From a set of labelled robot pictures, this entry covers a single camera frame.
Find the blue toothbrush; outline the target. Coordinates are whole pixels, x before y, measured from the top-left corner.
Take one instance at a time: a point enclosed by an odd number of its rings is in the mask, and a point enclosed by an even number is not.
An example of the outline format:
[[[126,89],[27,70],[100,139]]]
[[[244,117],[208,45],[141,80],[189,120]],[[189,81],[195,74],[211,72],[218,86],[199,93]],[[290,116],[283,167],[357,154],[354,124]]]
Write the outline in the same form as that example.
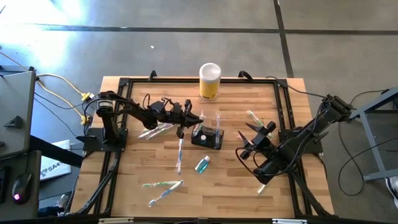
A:
[[[178,144],[178,157],[177,157],[177,173],[178,175],[181,174],[181,170],[182,170],[182,149],[183,149],[183,143],[184,143],[184,139],[179,139],[179,144]]]
[[[165,198],[166,196],[168,196],[171,192],[173,192],[175,189],[179,188],[181,185],[183,184],[183,182],[181,184],[178,185],[174,185],[174,186],[161,186],[161,187],[167,187],[167,189],[162,192],[157,198],[152,199],[149,204],[148,207],[152,207],[154,206],[158,200]]]
[[[220,114],[216,115],[215,149],[220,146]]]

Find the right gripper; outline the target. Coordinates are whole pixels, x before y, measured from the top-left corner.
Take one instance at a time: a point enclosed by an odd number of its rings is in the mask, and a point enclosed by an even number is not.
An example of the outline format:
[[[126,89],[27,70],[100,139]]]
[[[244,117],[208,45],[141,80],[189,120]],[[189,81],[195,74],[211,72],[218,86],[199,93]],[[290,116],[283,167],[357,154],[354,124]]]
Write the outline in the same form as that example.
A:
[[[257,133],[251,142],[243,135],[242,132],[238,131],[239,137],[243,141],[244,148],[252,148],[263,154],[270,154],[275,149],[275,145],[268,138],[276,128],[275,122],[270,121],[266,127],[255,126],[249,123],[245,123],[245,125]]]

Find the black desk bar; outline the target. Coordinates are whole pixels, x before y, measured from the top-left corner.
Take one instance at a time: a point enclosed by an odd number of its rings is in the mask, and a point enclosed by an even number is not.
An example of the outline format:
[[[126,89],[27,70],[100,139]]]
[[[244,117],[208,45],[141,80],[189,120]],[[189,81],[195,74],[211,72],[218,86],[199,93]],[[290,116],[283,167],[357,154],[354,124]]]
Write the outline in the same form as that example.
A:
[[[29,151],[40,151],[43,156],[80,168],[83,156],[55,146],[35,136],[30,136]]]

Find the small black bracket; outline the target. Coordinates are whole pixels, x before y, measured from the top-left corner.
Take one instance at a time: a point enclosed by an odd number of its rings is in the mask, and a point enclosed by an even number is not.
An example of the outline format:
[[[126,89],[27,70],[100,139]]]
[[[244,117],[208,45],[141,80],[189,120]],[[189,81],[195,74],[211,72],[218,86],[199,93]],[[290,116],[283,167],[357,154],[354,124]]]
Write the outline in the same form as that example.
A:
[[[24,120],[20,116],[16,116],[15,118],[11,119],[6,124],[4,124],[3,126],[5,128],[21,129],[23,125],[24,125]]]

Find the yellow canister with white lid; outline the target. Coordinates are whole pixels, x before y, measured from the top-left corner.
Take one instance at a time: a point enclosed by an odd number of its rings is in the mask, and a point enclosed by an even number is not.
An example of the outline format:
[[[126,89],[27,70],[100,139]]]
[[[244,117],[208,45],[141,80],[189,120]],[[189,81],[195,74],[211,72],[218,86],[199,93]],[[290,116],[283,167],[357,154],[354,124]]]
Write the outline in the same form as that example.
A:
[[[221,69],[215,63],[205,63],[200,67],[200,96],[206,100],[214,100],[218,96],[221,81]]]

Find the orange toothbrush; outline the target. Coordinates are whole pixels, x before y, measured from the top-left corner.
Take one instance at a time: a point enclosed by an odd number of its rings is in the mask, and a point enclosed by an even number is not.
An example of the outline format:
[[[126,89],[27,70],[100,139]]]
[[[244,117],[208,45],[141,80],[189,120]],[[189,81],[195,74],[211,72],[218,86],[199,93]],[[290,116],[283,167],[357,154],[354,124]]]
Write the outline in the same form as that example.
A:
[[[141,135],[139,135],[137,138],[138,139],[142,139],[142,138],[148,138],[149,136],[158,133],[161,129],[164,129],[166,127],[168,127],[168,124],[160,124],[158,127],[156,127],[155,129],[152,130],[146,130],[144,131]]]

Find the dark grey desk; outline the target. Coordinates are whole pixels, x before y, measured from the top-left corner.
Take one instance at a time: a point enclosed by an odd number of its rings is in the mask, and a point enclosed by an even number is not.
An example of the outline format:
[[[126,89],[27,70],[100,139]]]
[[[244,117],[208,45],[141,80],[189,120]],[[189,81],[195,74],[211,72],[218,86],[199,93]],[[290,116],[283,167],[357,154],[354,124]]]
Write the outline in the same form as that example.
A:
[[[0,169],[7,167],[6,180],[3,184],[6,190],[3,194],[3,201],[0,203],[0,222],[37,218],[41,156],[40,151],[32,151],[0,160]],[[18,180],[23,179],[22,176],[29,175],[28,186],[19,199],[24,203],[16,203],[13,186]]]

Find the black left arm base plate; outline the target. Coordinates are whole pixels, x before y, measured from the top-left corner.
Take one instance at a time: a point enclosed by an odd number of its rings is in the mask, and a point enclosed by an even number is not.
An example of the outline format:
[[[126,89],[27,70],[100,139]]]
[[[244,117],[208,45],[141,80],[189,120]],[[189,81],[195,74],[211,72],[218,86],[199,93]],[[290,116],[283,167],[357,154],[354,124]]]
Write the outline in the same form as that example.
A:
[[[105,138],[105,128],[89,128],[85,136],[77,136],[86,152],[122,152],[126,148],[127,128],[119,128],[116,131],[116,139]]]

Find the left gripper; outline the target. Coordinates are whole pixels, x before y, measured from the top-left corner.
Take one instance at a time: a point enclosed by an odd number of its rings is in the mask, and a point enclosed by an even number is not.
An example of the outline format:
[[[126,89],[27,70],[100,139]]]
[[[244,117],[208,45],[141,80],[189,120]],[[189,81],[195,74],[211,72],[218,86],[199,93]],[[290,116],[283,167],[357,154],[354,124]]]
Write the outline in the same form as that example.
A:
[[[179,124],[176,135],[179,139],[184,138],[184,128],[187,124],[200,124],[203,120],[192,113],[192,102],[185,100],[185,109],[183,112],[181,104],[173,104],[170,110],[166,110],[167,104],[162,105],[161,122]]]

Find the black computer mouse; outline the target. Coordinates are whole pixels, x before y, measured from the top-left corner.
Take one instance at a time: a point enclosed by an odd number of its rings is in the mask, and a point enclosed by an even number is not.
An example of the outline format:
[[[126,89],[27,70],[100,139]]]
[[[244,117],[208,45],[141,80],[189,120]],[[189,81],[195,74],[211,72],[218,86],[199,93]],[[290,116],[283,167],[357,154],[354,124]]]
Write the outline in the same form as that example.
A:
[[[32,175],[24,173],[19,175],[12,187],[12,200],[17,205],[22,205],[30,199]]]

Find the person's shoe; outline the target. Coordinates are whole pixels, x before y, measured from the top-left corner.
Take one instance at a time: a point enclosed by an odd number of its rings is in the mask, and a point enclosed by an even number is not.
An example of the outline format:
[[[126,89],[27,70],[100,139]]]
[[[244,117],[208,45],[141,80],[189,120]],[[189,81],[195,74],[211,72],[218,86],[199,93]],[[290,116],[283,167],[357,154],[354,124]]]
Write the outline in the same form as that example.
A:
[[[394,205],[398,209],[398,176],[386,178],[386,186],[393,197]]]

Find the grey metal stand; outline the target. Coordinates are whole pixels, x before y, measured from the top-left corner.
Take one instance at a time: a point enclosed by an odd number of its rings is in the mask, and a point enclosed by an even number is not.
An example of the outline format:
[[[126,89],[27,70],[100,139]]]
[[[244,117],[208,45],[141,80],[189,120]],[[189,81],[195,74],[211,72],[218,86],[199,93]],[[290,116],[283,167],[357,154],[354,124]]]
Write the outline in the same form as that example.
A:
[[[393,141],[393,139],[385,140],[383,142],[377,143],[376,135],[375,135],[376,127],[375,126],[372,127],[370,125],[370,123],[369,123],[370,119],[368,118],[368,116],[370,114],[385,114],[385,116],[387,116],[388,114],[398,113],[398,110],[380,110],[379,109],[380,107],[384,106],[385,104],[393,102],[396,99],[398,99],[398,86],[384,91],[383,94],[381,94],[378,98],[376,98],[372,102],[370,102],[367,105],[362,106],[361,108],[352,112],[351,116],[349,117],[349,121],[354,121],[356,118],[361,119],[362,126],[365,130],[367,139],[370,144],[370,148],[365,149],[363,152],[366,152],[366,151],[373,152],[373,156],[376,161],[377,168],[378,168],[377,172],[369,173],[368,175],[363,175],[363,179],[365,182],[398,176],[398,168],[396,168],[396,169],[386,169],[385,168],[385,165],[383,163],[382,157],[379,152],[379,146],[382,146],[385,143],[391,142],[391,141]]]

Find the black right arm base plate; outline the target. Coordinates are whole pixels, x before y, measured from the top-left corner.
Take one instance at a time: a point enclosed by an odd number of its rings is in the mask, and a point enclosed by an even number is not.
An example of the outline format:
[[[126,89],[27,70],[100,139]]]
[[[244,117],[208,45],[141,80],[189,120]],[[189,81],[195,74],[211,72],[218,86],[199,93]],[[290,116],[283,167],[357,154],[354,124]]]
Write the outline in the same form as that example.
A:
[[[296,137],[299,134],[299,132],[301,131],[301,129],[302,129],[302,127],[299,126],[294,129],[278,130],[278,136],[279,136],[280,142]],[[321,141],[320,140],[310,141],[308,146],[306,147],[305,153],[306,154],[317,154],[318,156],[322,156],[323,155],[323,147],[322,147]]]

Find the grey side table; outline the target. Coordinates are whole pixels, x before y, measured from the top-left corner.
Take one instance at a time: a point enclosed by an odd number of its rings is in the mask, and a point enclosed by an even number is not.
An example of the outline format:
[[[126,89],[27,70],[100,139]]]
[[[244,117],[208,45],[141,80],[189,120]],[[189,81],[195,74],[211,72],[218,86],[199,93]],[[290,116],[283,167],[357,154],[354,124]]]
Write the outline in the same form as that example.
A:
[[[0,78],[0,158],[23,154],[29,149],[34,89],[34,72]],[[21,129],[3,126],[16,116],[24,120]]]

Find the white printed box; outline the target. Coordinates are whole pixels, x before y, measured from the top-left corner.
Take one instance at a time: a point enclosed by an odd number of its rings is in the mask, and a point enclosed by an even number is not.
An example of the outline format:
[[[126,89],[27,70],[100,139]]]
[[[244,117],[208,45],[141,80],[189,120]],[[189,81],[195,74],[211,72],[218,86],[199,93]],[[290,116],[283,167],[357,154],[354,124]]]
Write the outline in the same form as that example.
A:
[[[71,165],[64,164],[46,156],[41,157],[40,181],[72,173]]]

